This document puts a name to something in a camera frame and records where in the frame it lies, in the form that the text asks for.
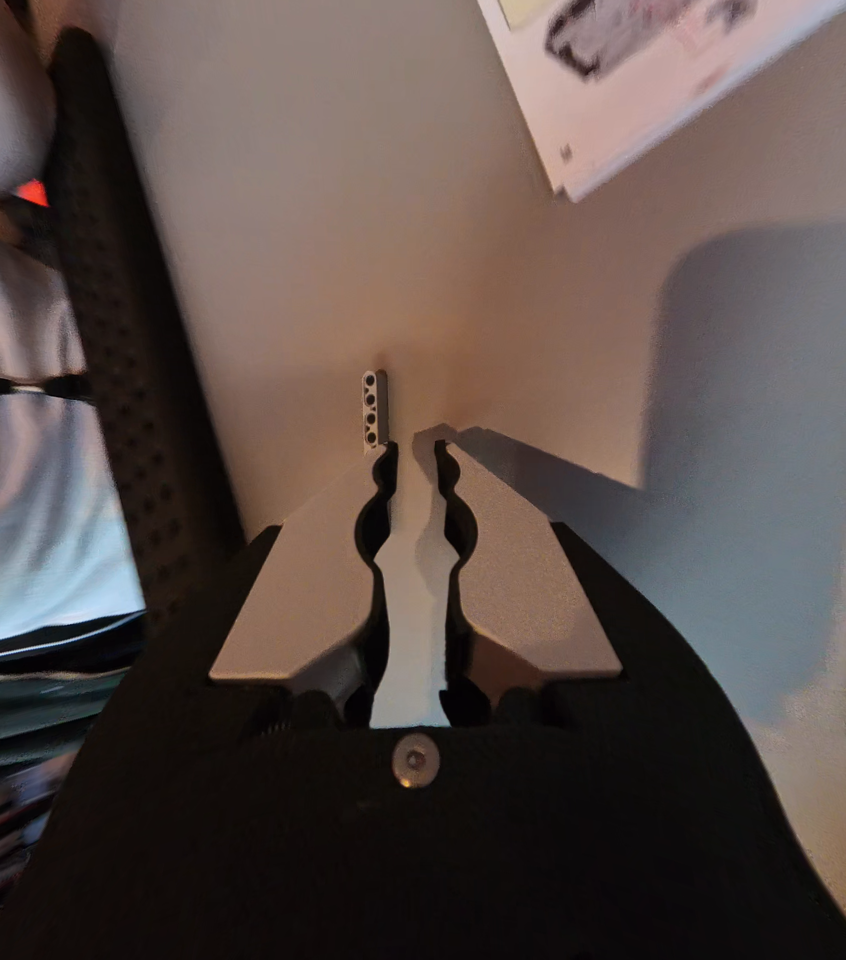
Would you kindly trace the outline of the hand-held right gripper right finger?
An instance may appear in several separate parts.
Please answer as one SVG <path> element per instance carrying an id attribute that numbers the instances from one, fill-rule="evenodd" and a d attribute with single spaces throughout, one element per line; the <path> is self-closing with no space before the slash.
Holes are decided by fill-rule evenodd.
<path id="1" fill-rule="evenodd" d="M 619 678 L 620 658 L 549 518 L 457 444 L 438 440 L 434 458 L 457 555 L 441 704 L 497 706 L 511 690 Z"/>

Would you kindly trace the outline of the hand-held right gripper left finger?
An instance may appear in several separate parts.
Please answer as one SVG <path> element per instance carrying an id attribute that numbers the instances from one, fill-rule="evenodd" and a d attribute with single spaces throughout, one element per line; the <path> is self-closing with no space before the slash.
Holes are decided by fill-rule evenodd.
<path id="1" fill-rule="evenodd" d="M 325 693 L 368 724 L 389 656 L 377 557 L 391 534 L 399 450 L 385 443 L 280 526 L 209 672 L 217 685 Z"/>

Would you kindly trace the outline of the light grey perforated beam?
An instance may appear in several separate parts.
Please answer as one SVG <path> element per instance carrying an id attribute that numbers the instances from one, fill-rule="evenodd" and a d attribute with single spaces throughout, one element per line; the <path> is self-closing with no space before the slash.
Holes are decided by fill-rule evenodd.
<path id="1" fill-rule="evenodd" d="M 368 370 L 361 378 L 361 420 L 364 454 L 389 443 L 388 376 L 383 368 Z"/>

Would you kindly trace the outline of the grey desk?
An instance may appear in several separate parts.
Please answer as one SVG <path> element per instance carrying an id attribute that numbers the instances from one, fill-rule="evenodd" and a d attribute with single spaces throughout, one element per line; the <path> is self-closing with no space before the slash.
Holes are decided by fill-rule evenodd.
<path id="1" fill-rule="evenodd" d="M 249 534 L 401 447 L 374 720 L 440 722 L 434 441 L 693 643 L 846 909 L 846 13 L 579 203 L 475 2 L 120 2 L 111 64 Z"/>

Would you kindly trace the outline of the person's light grey pants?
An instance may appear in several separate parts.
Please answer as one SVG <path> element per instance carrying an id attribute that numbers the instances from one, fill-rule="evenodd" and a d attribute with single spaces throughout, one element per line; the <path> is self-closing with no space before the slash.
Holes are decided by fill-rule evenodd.
<path id="1" fill-rule="evenodd" d="M 144 608 L 96 411 L 48 391 L 85 373 L 59 273 L 0 241 L 0 645 Z"/>

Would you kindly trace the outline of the mesh office chair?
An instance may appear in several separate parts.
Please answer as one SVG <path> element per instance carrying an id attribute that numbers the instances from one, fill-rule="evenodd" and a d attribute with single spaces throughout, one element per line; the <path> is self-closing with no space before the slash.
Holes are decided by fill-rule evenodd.
<path id="1" fill-rule="evenodd" d="M 50 219 L 151 638 L 246 535 L 96 38 L 63 30 L 48 76 Z"/>

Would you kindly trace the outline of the dark cloth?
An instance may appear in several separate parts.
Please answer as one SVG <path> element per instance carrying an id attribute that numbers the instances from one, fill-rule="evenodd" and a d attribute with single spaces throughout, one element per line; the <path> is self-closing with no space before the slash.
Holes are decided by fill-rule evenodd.
<path id="1" fill-rule="evenodd" d="M 138 656 L 125 646 L 0 663 L 0 906 L 94 720 Z"/>

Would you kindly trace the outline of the white instruction booklet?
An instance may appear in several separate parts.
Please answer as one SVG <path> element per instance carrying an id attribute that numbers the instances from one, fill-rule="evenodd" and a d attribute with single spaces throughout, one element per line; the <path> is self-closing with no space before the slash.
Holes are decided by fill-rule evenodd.
<path id="1" fill-rule="evenodd" d="M 480 1 L 554 193 L 577 202 L 846 1 Z"/>

